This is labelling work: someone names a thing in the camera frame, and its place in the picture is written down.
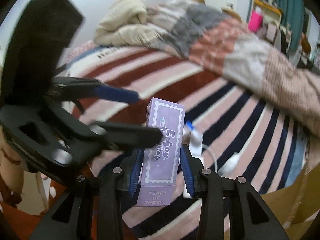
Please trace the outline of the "person's left hand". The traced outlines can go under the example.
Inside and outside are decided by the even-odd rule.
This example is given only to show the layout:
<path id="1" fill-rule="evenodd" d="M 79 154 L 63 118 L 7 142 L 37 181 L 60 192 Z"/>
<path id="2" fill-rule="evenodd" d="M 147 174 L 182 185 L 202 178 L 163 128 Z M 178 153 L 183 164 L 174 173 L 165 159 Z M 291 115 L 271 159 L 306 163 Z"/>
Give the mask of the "person's left hand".
<path id="1" fill-rule="evenodd" d="M 21 158 L 6 142 L 1 127 L 1 201 L 13 207 L 20 204 L 23 183 Z"/>

